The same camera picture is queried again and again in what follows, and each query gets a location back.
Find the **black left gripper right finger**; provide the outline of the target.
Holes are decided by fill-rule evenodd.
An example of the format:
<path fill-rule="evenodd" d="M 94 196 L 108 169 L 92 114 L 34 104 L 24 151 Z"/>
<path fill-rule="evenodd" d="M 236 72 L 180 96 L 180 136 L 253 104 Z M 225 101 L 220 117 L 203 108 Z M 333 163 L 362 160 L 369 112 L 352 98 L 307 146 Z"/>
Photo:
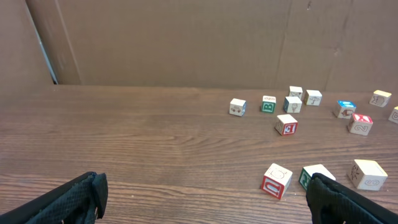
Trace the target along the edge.
<path fill-rule="evenodd" d="M 313 224 L 397 224 L 397 214 L 339 184 L 314 173 L 306 192 Z"/>

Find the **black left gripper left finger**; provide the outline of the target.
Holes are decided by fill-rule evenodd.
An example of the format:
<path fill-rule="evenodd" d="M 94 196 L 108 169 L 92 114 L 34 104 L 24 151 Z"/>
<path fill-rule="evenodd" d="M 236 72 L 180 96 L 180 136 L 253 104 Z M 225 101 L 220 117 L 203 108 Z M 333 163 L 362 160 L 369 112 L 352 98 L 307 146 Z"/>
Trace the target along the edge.
<path fill-rule="evenodd" d="M 1 215 L 5 224 L 94 224 L 108 201 L 105 173 L 87 172 Z"/>

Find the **wooden block blue letter H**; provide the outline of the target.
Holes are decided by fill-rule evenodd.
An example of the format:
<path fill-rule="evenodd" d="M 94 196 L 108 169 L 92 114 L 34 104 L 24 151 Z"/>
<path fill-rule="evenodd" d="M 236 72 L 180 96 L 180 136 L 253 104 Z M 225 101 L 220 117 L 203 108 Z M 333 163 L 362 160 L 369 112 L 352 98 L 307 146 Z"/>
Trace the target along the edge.
<path fill-rule="evenodd" d="M 304 190 L 308 189 L 309 182 L 314 173 L 321 173 L 332 180 L 336 180 L 335 176 L 323 164 L 305 166 L 303 167 L 298 180 Z"/>

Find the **wooden block yellow letter S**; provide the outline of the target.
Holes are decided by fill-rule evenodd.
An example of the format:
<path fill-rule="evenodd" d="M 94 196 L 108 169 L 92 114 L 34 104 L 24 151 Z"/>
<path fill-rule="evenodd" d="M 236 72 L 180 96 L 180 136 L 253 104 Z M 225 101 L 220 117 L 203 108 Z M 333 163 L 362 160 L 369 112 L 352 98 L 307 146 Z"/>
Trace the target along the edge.
<path fill-rule="evenodd" d="M 354 159 L 347 176 L 359 190 L 379 191 L 388 178 L 388 174 L 372 160 Z"/>

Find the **wooden block red letter U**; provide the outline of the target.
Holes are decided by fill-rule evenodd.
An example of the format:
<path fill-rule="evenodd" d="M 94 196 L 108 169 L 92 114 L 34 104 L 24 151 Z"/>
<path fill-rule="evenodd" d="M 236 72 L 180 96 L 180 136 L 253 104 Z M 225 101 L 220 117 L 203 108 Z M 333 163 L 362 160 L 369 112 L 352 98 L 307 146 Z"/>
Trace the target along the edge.
<path fill-rule="evenodd" d="M 263 176 L 261 189 L 280 200 L 287 191 L 292 176 L 292 171 L 272 163 Z"/>

